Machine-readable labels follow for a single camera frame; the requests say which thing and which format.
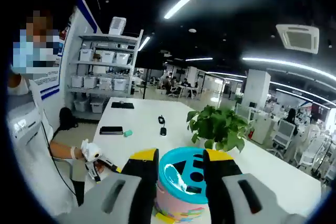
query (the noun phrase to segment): blue lid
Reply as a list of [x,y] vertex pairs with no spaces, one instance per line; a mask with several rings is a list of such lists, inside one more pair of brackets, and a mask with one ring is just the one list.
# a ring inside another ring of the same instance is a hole
[[180,147],[167,152],[159,163],[159,180],[175,198],[192,204],[207,204],[203,150]]

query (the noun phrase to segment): white pillar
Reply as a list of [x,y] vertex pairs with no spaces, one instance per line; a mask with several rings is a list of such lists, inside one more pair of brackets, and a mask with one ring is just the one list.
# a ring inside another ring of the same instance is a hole
[[195,85],[197,81],[197,68],[188,67],[187,81],[191,84],[191,86]]
[[257,104],[256,108],[264,109],[270,81],[271,76],[267,72],[249,69],[241,104],[249,106],[251,102],[254,102]]

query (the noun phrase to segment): black backpack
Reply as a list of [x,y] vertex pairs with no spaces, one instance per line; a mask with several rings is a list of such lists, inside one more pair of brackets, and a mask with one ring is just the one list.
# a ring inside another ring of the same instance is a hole
[[77,128],[78,122],[77,119],[73,116],[71,110],[67,107],[64,107],[59,112],[59,123],[60,131],[67,131],[71,128]]

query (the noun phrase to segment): smartphone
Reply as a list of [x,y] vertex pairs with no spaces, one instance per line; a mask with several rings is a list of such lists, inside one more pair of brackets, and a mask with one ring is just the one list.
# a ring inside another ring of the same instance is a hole
[[122,135],[124,134],[121,126],[103,126],[99,130],[100,135]]

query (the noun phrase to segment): ceiling vent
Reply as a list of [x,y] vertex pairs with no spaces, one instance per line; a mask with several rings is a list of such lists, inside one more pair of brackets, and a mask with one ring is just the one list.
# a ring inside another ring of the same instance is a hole
[[320,32],[317,27],[304,25],[276,25],[285,48],[317,54]]

